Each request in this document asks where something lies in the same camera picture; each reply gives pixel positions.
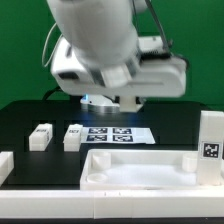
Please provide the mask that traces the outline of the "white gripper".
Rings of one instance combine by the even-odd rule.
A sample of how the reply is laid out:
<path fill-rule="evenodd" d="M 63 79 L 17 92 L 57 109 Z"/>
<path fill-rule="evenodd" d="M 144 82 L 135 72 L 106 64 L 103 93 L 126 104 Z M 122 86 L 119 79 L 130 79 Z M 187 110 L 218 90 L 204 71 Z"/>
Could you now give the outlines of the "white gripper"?
<path fill-rule="evenodd" d="M 180 97 L 186 90 L 187 62 L 177 56 L 150 55 L 147 47 L 152 38 L 140 38 L 143 60 L 137 73 L 120 87 L 105 87 L 80 64 L 69 43 L 62 38 L 53 56 L 51 73 L 60 88 L 67 94 L 104 95 L 107 97 Z"/>

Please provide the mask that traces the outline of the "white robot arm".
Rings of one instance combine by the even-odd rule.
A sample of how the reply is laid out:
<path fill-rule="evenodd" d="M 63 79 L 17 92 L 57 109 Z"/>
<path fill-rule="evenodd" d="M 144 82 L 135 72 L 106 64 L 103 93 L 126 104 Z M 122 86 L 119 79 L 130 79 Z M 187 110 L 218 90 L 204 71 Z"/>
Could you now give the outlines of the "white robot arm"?
<path fill-rule="evenodd" d="M 152 0 L 46 0 L 61 31 L 51 73 L 60 88 L 100 113 L 136 112 L 146 97 L 180 97 L 187 60 L 163 31 L 140 37 L 135 15 Z"/>

